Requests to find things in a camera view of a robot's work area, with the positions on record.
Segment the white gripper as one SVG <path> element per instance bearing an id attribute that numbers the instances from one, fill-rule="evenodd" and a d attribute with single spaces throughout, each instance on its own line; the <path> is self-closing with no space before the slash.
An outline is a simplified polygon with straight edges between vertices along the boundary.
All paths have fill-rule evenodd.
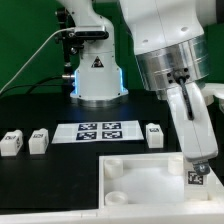
<path id="1" fill-rule="evenodd" d="M 167 101 L 181 150 L 199 176 L 210 173 L 208 159 L 218 155 L 216 137 L 203 95 L 195 82 L 180 80 L 167 91 Z"/>

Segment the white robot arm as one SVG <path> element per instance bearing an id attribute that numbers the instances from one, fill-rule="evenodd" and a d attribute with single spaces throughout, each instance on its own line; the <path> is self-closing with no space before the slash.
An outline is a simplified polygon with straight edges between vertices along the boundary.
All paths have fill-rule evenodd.
<path id="1" fill-rule="evenodd" d="M 84 42 L 75 89 L 70 97 L 84 105 L 107 103 L 125 95 L 114 56 L 113 25 L 98 15 L 91 0 L 57 0 L 75 22 L 69 36 Z M 118 0 L 130 30 L 144 88 L 168 102 L 184 157 L 199 175 L 218 146 L 197 85 L 209 74 L 201 0 Z"/>

